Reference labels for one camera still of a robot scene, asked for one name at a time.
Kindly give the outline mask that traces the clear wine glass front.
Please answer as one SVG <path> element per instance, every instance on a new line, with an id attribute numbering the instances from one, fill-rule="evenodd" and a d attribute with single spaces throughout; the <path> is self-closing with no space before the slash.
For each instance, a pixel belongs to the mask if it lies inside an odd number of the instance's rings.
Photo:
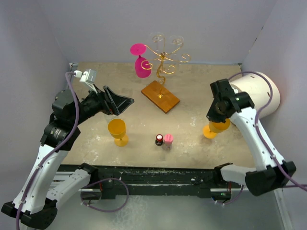
<path id="1" fill-rule="evenodd" d="M 113 119 L 116 119 L 117 116 L 116 115 L 105 115 L 105 119 L 106 122 L 109 123 L 110 121 L 112 121 Z"/>

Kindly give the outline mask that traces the clear wine glass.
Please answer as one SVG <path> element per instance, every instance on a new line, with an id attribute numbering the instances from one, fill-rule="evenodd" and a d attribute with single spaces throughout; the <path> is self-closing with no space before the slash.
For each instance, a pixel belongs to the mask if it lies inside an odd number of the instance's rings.
<path id="1" fill-rule="evenodd" d="M 105 119 L 106 122 L 109 123 L 110 121 L 112 121 L 113 119 L 116 119 L 117 116 L 116 115 L 105 115 Z"/>
<path id="2" fill-rule="evenodd" d="M 153 50 L 157 53 L 165 50 L 165 36 L 162 32 L 152 32 L 149 35 L 149 41 L 153 44 Z"/>
<path id="3" fill-rule="evenodd" d="M 180 49 L 184 45 L 184 38 L 180 35 L 172 35 L 168 39 L 169 44 L 172 46 L 172 51 Z"/>

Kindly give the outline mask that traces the yellow wine glass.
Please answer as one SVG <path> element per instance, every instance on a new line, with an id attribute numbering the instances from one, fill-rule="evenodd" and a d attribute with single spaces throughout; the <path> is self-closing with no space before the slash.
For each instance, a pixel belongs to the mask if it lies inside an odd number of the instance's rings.
<path id="1" fill-rule="evenodd" d="M 123 147 L 128 143 L 129 138 L 126 135 L 126 124 L 123 120 L 113 119 L 108 123 L 107 128 L 117 146 Z"/>
<path id="2" fill-rule="evenodd" d="M 216 122 L 209 122 L 204 128 L 203 128 L 203 135 L 208 139 L 213 139 L 216 137 L 217 134 L 224 132 L 227 130 L 230 126 L 230 119 L 227 118 L 226 122 L 223 123 L 216 123 Z"/>

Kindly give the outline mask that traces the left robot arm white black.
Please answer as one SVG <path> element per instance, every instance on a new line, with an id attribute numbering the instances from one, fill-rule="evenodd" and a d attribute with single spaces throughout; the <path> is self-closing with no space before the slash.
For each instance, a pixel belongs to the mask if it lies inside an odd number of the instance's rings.
<path id="1" fill-rule="evenodd" d="M 82 187 L 97 186 L 98 169 L 84 163 L 69 178 L 50 188 L 59 166 L 81 133 L 78 125 L 99 112 L 120 115 L 133 103 L 132 98 L 117 95 L 107 86 L 102 91 L 90 91 L 81 100 L 73 89 L 56 95 L 34 166 L 18 196 L 1 209 L 2 213 L 15 218 L 17 229 L 21 225 L 38 230 L 48 228 L 72 195 Z"/>

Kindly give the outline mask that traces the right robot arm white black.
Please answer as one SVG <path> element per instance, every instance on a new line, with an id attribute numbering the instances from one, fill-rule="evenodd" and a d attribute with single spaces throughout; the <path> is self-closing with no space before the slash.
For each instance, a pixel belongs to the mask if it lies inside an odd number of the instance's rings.
<path id="1" fill-rule="evenodd" d="M 246 92 L 235 93 L 227 79 L 210 84 L 213 102 L 207 113 L 209 128 L 217 131 L 229 119 L 240 131 L 253 156 L 255 168 L 226 163 L 215 167 L 213 182 L 225 187 L 230 182 L 241 184 L 260 196 L 284 187 L 296 172 L 292 161 L 286 161 L 272 144 L 260 121 L 255 105 Z"/>

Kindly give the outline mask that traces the pink wine glass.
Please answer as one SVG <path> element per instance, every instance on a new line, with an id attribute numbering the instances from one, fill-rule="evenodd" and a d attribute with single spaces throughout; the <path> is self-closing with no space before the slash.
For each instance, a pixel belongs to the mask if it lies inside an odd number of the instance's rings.
<path id="1" fill-rule="evenodd" d="M 147 78 L 151 74 L 151 66 L 147 59 L 142 57 L 142 54 L 145 53 L 146 46 L 141 43 L 137 43 L 131 46 L 130 53 L 137 56 L 135 61 L 135 71 L 139 78 Z"/>

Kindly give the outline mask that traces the clear wine glass back left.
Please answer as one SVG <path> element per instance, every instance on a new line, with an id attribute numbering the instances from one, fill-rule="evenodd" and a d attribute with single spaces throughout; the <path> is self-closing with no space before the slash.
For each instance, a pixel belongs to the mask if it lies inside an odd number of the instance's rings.
<path id="1" fill-rule="evenodd" d="M 149 35 L 149 41 L 153 44 L 153 50 L 157 53 L 165 50 L 165 36 L 162 32 L 152 32 Z"/>

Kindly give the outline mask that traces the clear wine glass back right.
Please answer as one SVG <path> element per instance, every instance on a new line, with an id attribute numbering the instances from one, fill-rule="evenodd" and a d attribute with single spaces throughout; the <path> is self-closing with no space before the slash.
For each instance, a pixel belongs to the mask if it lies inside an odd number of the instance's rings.
<path id="1" fill-rule="evenodd" d="M 180 49 L 184 45 L 184 38 L 180 35 L 172 35 L 168 39 L 169 44 L 172 46 L 172 51 Z"/>

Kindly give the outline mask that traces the white cylindrical container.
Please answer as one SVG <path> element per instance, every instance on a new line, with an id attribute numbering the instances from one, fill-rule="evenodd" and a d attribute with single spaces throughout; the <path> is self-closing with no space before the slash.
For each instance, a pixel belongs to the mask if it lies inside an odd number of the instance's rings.
<path id="1" fill-rule="evenodd" d="M 266 106 L 259 115 L 259 119 L 273 114 L 280 105 L 280 92 L 275 83 L 265 74 L 258 72 L 262 75 L 271 85 L 272 88 L 272 100 L 268 106 Z M 231 87 L 235 93 L 247 92 L 251 97 L 256 110 L 262 108 L 271 97 L 271 90 L 268 83 L 260 76 L 254 73 L 247 73 L 244 76 L 230 81 Z"/>

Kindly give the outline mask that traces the dark red capped bottle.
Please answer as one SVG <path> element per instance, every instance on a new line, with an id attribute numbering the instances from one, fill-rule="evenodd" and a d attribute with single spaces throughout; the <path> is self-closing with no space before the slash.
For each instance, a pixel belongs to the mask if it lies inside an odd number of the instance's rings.
<path id="1" fill-rule="evenodd" d="M 156 144 L 157 146 L 162 146 L 162 145 L 163 145 L 163 142 L 164 142 L 163 135 L 161 135 L 161 134 L 156 135 L 155 144 Z"/>

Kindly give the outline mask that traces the pink capped shaker bottle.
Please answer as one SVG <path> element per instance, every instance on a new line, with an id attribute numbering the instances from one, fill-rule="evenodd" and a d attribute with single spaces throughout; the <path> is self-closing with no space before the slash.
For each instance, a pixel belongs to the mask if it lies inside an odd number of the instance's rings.
<path id="1" fill-rule="evenodd" d="M 163 149 L 171 150 L 173 143 L 173 136 L 171 134 L 166 134 L 164 136 Z"/>

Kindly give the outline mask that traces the black base frame bar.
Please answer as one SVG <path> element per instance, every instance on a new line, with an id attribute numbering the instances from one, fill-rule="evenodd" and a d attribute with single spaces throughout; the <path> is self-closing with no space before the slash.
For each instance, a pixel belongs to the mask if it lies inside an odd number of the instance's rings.
<path id="1" fill-rule="evenodd" d="M 185 169 L 130 166 L 100 166 L 62 164 L 58 173 L 71 175 L 77 169 L 92 173 L 87 189 L 101 199 L 116 196 L 196 196 L 198 198 L 231 198 L 231 190 L 240 185 L 217 179 L 214 169 Z"/>

